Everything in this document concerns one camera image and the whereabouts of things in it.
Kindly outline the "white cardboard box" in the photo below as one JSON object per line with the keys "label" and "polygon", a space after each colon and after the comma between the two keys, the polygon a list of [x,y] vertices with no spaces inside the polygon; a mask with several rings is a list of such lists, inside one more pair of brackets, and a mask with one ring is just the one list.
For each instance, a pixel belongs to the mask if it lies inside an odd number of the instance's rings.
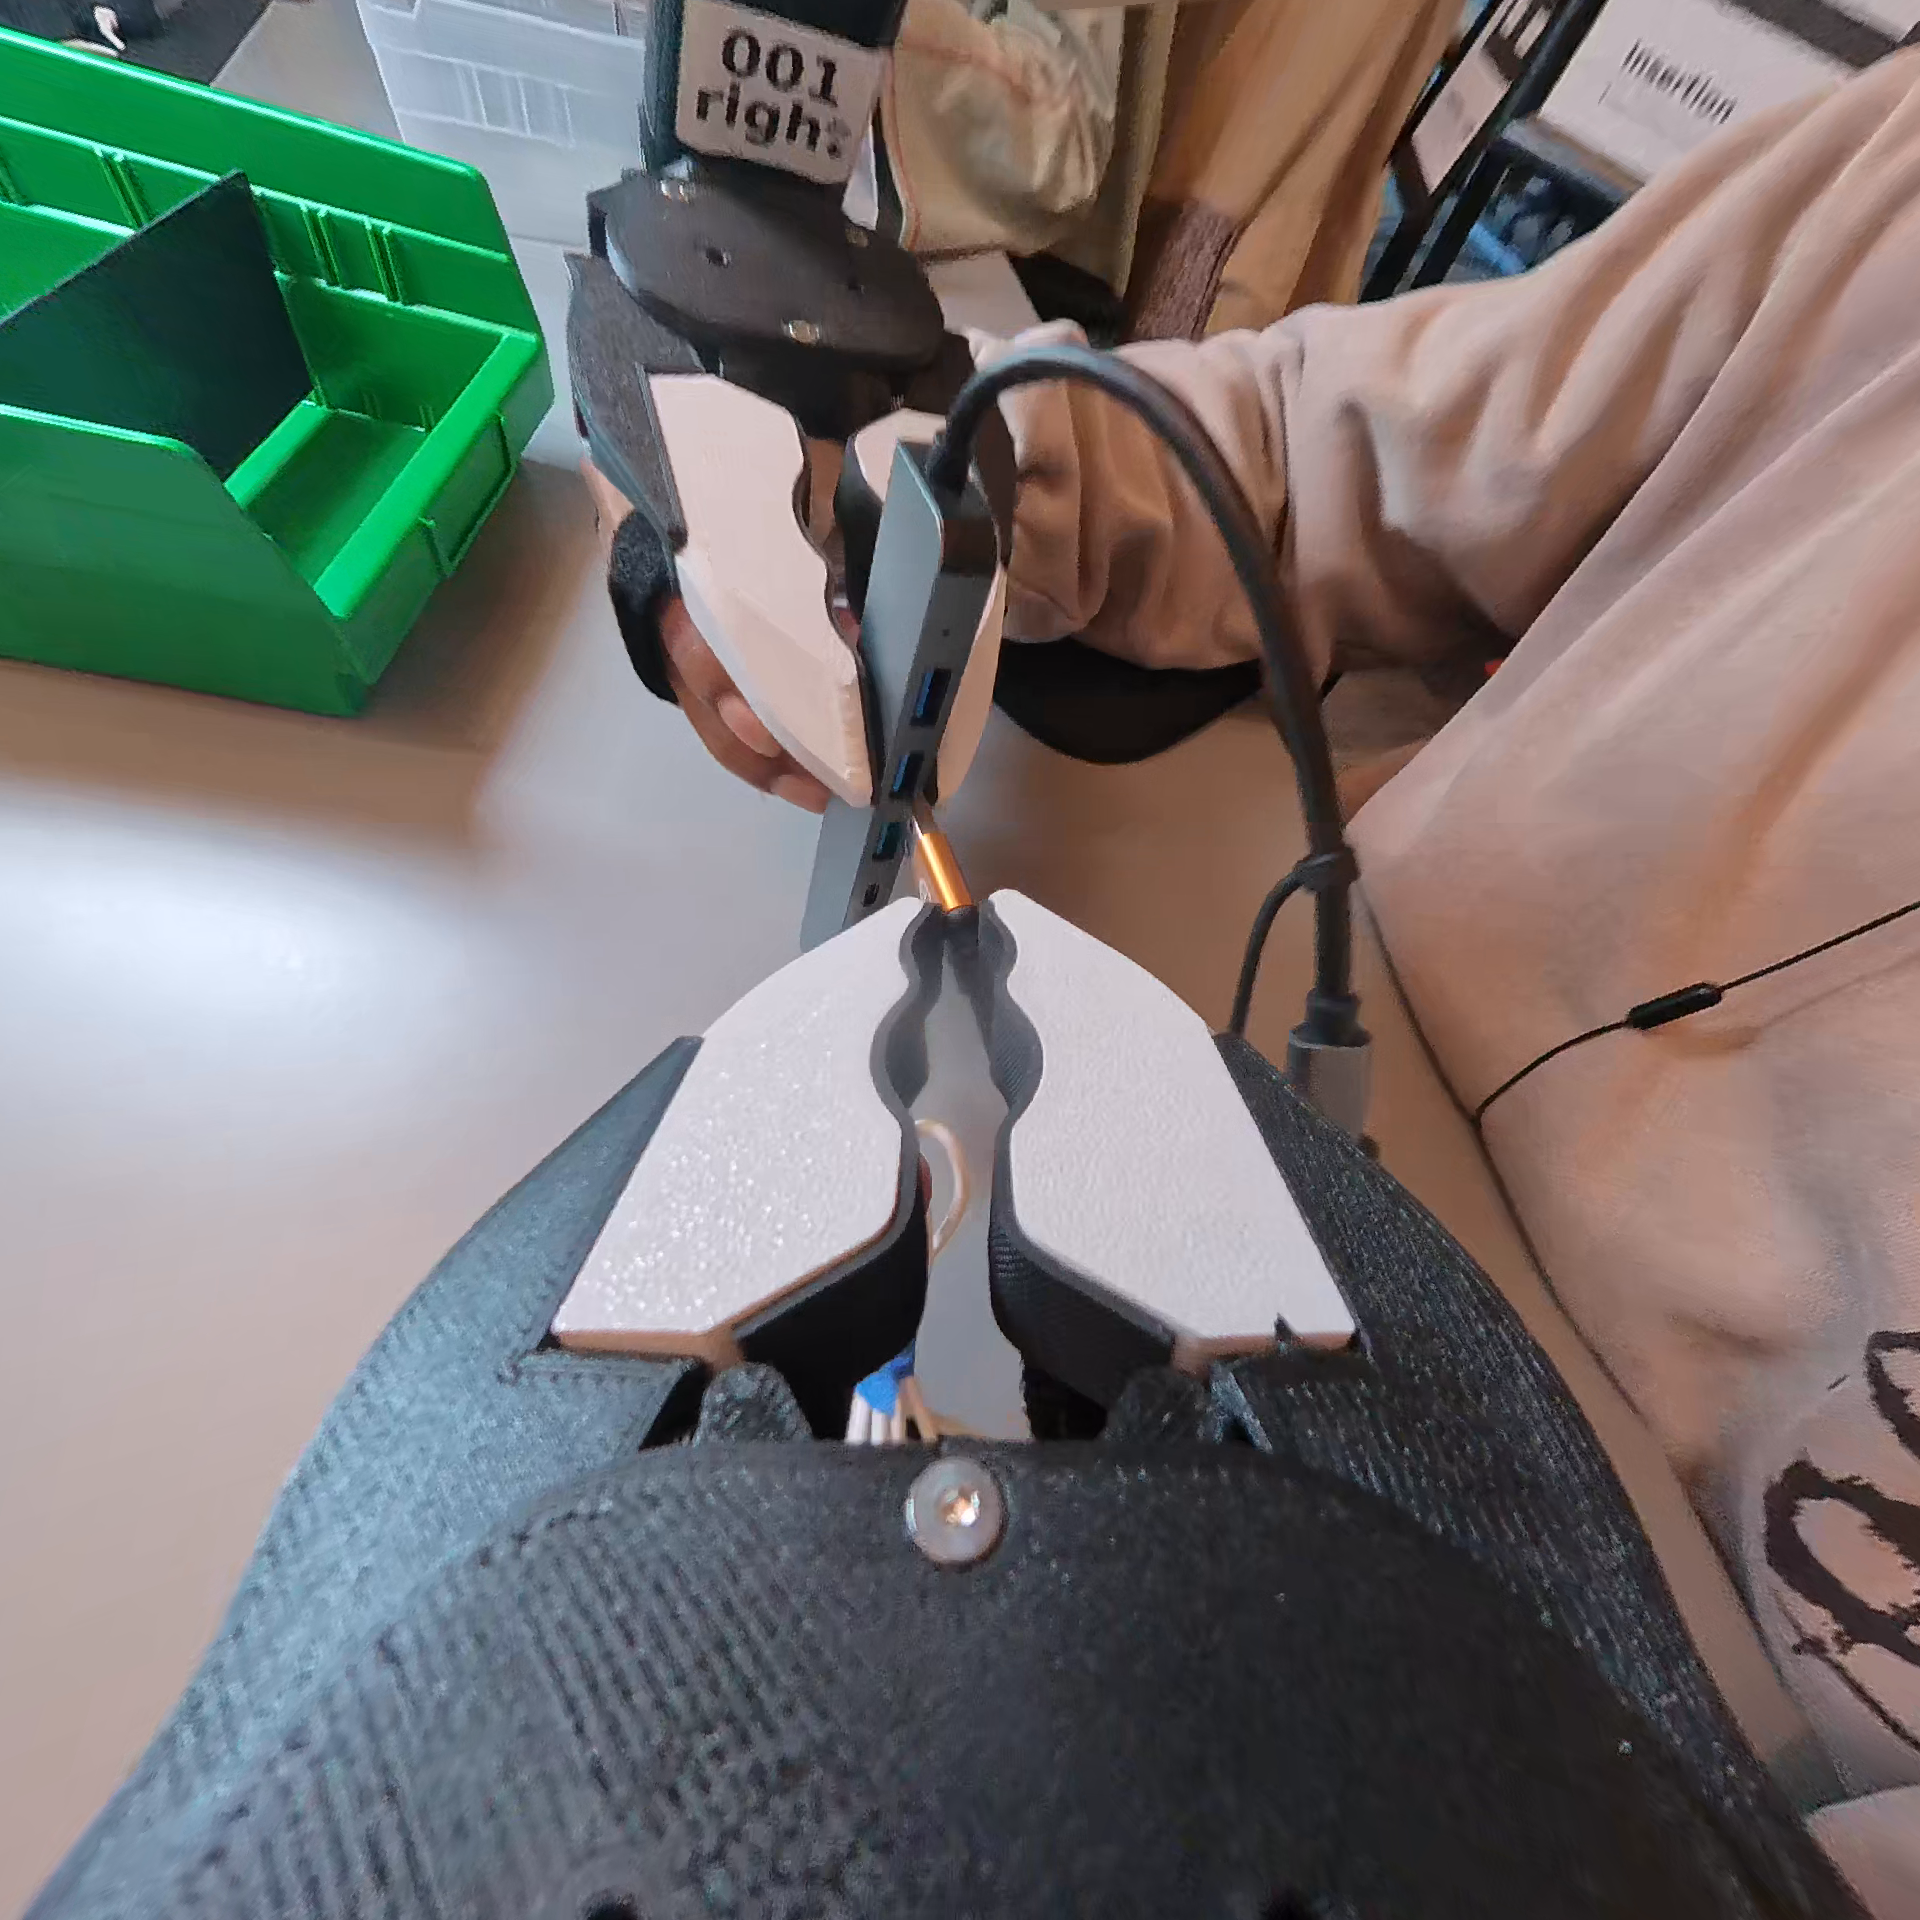
{"label": "white cardboard box", "polygon": [[1915,2],[1607,2],[1540,119],[1649,181],[1718,134],[1915,41]]}

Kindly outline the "tan jacket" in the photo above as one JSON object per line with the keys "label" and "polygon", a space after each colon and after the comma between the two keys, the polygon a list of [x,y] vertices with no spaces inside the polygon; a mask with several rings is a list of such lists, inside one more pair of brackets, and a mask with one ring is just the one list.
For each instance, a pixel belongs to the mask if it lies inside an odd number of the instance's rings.
{"label": "tan jacket", "polygon": [[1100,346],[1348,304],[1464,5],[910,2],[856,181]]}

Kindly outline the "person's right hand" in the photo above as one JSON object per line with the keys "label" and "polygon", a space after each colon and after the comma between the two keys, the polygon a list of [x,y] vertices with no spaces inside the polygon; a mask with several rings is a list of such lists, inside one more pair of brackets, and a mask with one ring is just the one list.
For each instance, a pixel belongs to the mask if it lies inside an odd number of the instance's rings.
{"label": "person's right hand", "polygon": [[658,614],[664,670],[675,702],[708,758],[734,779],[808,814],[824,814],[833,794],[778,744],[692,627],[682,600]]}

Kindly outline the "black divider panel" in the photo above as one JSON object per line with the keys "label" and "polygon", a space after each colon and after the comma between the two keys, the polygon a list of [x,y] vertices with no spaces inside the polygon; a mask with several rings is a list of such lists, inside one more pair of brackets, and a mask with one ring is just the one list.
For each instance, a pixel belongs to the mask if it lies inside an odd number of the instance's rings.
{"label": "black divider panel", "polygon": [[121,237],[6,208],[8,407],[174,442],[228,479],[316,389],[244,175]]}

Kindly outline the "black rounded cushion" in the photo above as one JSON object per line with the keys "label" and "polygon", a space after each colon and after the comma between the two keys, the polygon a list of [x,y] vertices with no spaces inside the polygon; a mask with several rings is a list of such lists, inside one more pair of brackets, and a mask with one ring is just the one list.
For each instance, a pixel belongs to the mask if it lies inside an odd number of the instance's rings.
{"label": "black rounded cushion", "polygon": [[1259,663],[1154,669],[1072,637],[1003,642],[994,707],[1057,754],[1119,767],[1178,749],[1263,691]]}

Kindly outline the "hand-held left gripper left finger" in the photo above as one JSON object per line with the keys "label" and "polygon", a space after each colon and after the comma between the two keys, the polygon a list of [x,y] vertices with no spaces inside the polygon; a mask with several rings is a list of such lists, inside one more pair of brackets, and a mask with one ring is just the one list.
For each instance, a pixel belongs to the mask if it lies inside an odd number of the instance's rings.
{"label": "hand-held left gripper left finger", "polygon": [[913,1105],[940,912],[904,898],[764,978],[692,1046],[551,1338],[779,1369],[876,1369],[919,1331]]}

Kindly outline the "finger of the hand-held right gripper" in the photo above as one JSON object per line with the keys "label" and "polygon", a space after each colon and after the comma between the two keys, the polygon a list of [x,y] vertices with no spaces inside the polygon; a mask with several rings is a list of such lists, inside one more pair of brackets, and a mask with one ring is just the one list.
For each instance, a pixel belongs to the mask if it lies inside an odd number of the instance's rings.
{"label": "finger of the hand-held right gripper", "polygon": [[810,459],[798,426],[718,376],[652,376],[647,389],[687,529],[680,603],[722,680],[720,720],[827,797],[870,805],[859,669],[827,606],[827,563],[803,529]]}
{"label": "finger of the hand-held right gripper", "polygon": [[956,792],[988,727],[1002,654],[1011,487],[1003,433],[961,496],[927,482],[932,414],[859,429],[834,493],[849,601],[859,618],[878,792]]}

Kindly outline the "green plastic bin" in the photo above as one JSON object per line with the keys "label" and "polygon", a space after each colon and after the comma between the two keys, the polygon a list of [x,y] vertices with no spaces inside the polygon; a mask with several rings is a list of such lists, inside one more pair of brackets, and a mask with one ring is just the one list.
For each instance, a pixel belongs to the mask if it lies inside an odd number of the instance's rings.
{"label": "green plastic bin", "polygon": [[219,479],[3,402],[6,659],[356,713],[554,402],[487,181],[458,161],[6,33],[6,208],[121,237],[252,183],[316,393]]}

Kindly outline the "person's right forearm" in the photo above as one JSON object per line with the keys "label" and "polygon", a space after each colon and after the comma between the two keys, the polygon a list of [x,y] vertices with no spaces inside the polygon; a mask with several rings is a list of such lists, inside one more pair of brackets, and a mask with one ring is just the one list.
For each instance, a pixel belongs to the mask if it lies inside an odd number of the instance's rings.
{"label": "person's right forearm", "polygon": [[1316,672],[1520,638],[1915,346],[1915,51],[1718,136],[1514,280],[1107,353],[1234,472]]}

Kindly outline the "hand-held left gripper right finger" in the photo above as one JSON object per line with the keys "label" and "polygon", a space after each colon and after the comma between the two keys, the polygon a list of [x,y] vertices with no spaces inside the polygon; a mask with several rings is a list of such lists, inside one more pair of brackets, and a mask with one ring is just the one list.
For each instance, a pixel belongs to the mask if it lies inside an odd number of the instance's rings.
{"label": "hand-held left gripper right finger", "polygon": [[1003,1105],[991,1295],[1066,1387],[1358,1336],[1208,1023],[1138,962],[1014,893],[976,912],[972,1001]]}

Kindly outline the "grey usb hub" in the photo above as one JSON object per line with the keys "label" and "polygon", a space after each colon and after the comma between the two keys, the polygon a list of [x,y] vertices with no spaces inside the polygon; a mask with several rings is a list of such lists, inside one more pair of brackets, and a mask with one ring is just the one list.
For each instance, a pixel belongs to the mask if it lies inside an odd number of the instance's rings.
{"label": "grey usb hub", "polygon": [[1002,520],[982,469],[929,481],[940,421],[896,414],[854,434],[834,490],[872,798],[824,814],[800,925],[806,952],[892,903],[915,822],[966,782],[1003,624]]}

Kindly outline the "black metal frame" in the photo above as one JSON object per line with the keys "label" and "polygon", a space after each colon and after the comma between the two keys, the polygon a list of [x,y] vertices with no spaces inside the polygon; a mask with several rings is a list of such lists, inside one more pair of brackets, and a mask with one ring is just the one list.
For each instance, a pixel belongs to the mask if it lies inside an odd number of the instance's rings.
{"label": "black metal frame", "polygon": [[1467,5],[1388,157],[1392,219],[1368,257],[1366,304],[1446,280],[1506,179],[1505,138],[1545,109],[1600,2]]}

